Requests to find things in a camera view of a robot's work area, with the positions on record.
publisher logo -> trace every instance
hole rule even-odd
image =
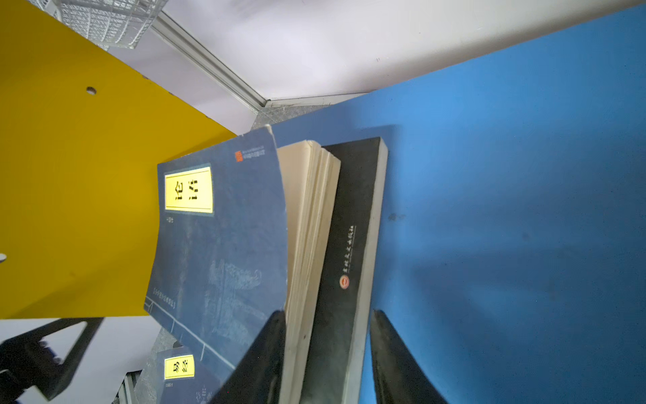
[[[348,289],[348,286],[350,286],[350,278],[347,275],[341,275],[339,285],[341,285],[341,289]]]

yellow panel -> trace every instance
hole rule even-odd
[[[193,355],[184,355],[169,357],[164,359],[164,372],[163,378],[168,379],[181,379],[183,377],[195,376],[195,362]]]
[[[213,213],[211,167],[166,174],[164,182],[166,210]]]
[[[0,318],[144,315],[156,165],[234,135],[27,0],[0,36]]]

